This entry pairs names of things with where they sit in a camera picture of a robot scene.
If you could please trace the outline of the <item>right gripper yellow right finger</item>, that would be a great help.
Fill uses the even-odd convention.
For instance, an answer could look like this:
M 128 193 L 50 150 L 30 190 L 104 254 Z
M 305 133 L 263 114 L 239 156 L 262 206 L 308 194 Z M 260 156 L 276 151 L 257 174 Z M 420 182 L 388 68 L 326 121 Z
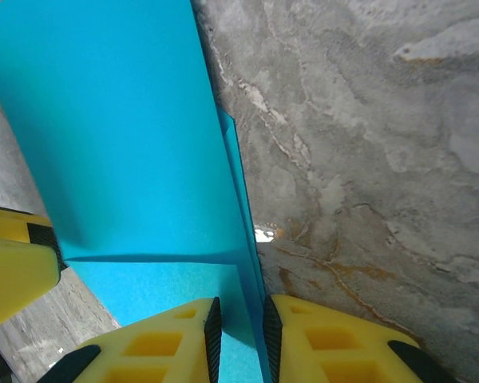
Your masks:
M 263 336 L 273 382 L 454 382 L 402 332 L 283 294 L 266 297 Z

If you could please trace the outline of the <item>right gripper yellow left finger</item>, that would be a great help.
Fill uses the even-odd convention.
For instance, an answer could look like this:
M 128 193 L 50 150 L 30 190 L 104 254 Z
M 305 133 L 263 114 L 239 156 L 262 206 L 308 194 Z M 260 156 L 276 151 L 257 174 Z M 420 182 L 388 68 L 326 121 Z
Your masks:
M 42 382 L 217 382 L 220 300 L 201 298 L 81 344 Z

